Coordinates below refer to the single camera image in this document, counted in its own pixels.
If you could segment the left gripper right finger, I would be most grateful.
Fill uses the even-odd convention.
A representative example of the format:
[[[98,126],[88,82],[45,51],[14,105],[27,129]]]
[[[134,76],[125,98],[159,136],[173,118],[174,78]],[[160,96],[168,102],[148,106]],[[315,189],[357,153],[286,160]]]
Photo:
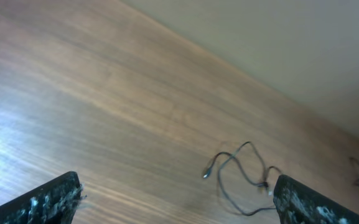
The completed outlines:
[[[359,224],[359,214],[288,175],[280,175],[273,202],[281,224]]]

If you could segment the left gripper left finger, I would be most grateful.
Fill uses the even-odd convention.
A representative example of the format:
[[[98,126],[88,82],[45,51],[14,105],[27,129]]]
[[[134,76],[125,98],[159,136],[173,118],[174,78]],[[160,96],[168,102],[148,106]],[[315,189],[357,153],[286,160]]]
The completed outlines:
[[[0,206],[1,224],[71,224],[79,207],[83,186],[74,171]]]

